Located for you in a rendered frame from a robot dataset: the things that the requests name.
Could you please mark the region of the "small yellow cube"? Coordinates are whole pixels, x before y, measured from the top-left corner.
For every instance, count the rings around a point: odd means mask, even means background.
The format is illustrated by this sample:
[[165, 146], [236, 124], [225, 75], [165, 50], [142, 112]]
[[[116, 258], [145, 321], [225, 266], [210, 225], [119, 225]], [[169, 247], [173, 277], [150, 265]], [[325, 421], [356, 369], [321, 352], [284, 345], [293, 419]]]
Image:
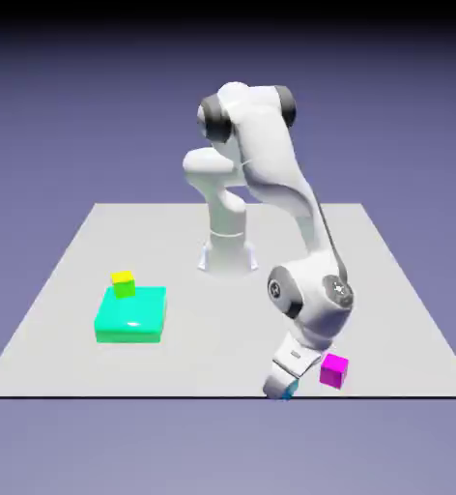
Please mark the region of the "small yellow cube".
[[135, 296], [135, 279], [131, 271], [112, 273], [111, 282], [117, 299]]

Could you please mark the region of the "small magenta cube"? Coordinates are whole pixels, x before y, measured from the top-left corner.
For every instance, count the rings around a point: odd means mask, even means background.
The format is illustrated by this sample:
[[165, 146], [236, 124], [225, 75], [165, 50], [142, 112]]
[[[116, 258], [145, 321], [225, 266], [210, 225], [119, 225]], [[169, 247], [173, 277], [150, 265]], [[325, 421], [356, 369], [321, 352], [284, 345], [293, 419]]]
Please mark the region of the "small magenta cube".
[[340, 390], [348, 373], [349, 360], [328, 353], [321, 363], [320, 383]]

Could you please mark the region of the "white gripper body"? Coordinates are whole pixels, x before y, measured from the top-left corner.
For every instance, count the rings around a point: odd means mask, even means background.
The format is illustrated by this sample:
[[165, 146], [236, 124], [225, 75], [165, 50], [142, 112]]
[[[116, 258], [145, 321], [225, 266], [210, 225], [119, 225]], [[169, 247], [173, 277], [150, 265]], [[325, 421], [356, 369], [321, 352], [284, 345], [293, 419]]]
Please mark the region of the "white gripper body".
[[266, 379], [263, 392], [267, 398], [281, 398], [285, 389], [300, 378], [314, 365], [318, 364], [323, 355], [309, 348], [280, 349], [271, 363], [271, 372]]

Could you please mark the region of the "large turquoise box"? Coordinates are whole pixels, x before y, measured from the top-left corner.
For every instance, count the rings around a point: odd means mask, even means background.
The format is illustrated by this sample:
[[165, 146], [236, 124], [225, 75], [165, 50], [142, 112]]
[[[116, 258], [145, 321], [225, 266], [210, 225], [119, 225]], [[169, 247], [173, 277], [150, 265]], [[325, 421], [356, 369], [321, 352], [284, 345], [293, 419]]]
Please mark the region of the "large turquoise box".
[[159, 343], [166, 315], [166, 288], [139, 286], [135, 295], [117, 298], [109, 286], [95, 318], [98, 343]]

